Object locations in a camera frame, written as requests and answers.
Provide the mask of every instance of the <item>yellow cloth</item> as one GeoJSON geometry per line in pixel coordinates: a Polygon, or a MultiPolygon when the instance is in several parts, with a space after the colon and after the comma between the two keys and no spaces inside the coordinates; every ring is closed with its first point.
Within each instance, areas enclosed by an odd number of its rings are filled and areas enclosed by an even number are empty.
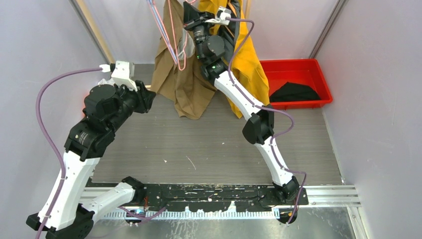
{"type": "MultiPolygon", "coordinates": [[[[224,6],[230,9],[231,0],[201,0],[198,9],[200,11],[209,11],[214,14],[217,13],[219,6],[224,6]]],[[[244,19],[243,8],[240,8],[240,17],[244,19]]],[[[212,34],[217,34],[219,26],[215,26],[212,30],[212,34]]],[[[236,48],[244,40],[248,33],[247,23],[240,23],[239,36],[236,39],[236,48]]],[[[268,96],[269,86],[268,79],[265,76],[264,70],[262,69],[261,63],[256,55],[255,48],[253,47],[252,39],[249,37],[242,49],[239,50],[236,55],[233,65],[232,72],[238,81],[259,101],[264,105],[270,104],[268,96]]],[[[231,105],[231,110],[236,114],[237,117],[241,118],[242,113],[234,105],[234,103],[228,100],[231,105]]]]}

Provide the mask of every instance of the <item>brown cloth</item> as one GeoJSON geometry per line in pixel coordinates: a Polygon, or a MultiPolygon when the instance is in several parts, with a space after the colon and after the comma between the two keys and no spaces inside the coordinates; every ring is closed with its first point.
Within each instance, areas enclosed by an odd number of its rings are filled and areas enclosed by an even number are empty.
{"type": "MultiPolygon", "coordinates": [[[[177,0],[170,0],[173,16],[176,43],[182,38],[183,7],[177,0]]],[[[174,46],[172,26],[168,1],[164,4],[164,26],[169,35],[170,44],[174,46]]],[[[179,116],[186,116],[197,120],[204,113],[210,103],[216,89],[201,76],[200,62],[195,54],[186,62],[180,60],[181,68],[186,64],[184,71],[180,71],[174,64],[173,58],[167,49],[164,39],[161,38],[155,57],[155,70],[152,76],[151,90],[174,101],[179,116]]]]}

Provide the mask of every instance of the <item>white clip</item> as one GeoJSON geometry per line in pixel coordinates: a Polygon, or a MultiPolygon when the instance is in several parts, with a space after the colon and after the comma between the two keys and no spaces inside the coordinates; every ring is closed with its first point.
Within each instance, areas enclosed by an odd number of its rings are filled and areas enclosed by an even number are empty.
{"type": "Polygon", "coordinates": [[[230,18],[230,17],[231,17],[231,11],[221,6],[218,8],[217,15],[215,16],[215,18],[206,20],[205,22],[227,26],[230,23],[230,21],[227,20],[227,18],[230,18]]]}
{"type": "Polygon", "coordinates": [[[108,64],[100,65],[100,67],[103,69],[102,72],[110,72],[111,71],[110,65],[108,65],[108,64]]]}

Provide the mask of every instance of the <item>black cloth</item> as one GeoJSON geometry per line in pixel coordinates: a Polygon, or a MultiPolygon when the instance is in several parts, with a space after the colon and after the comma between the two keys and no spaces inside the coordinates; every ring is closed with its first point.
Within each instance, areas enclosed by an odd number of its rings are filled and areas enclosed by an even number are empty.
{"type": "Polygon", "coordinates": [[[307,85],[287,82],[270,96],[270,102],[318,101],[319,95],[307,85]]]}

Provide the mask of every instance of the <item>red tray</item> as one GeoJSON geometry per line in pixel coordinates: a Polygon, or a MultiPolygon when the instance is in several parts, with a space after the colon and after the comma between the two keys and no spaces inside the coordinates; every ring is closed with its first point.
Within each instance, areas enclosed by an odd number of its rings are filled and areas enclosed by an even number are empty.
{"type": "Polygon", "coordinates": [[[324,75],[316,59],[261,61],[268,78],[269,95],[285,83],[298,83],[312,87],[319,95],[319,101],[272,102],[275,109],[319,108],[332,102],[324,75]]]}

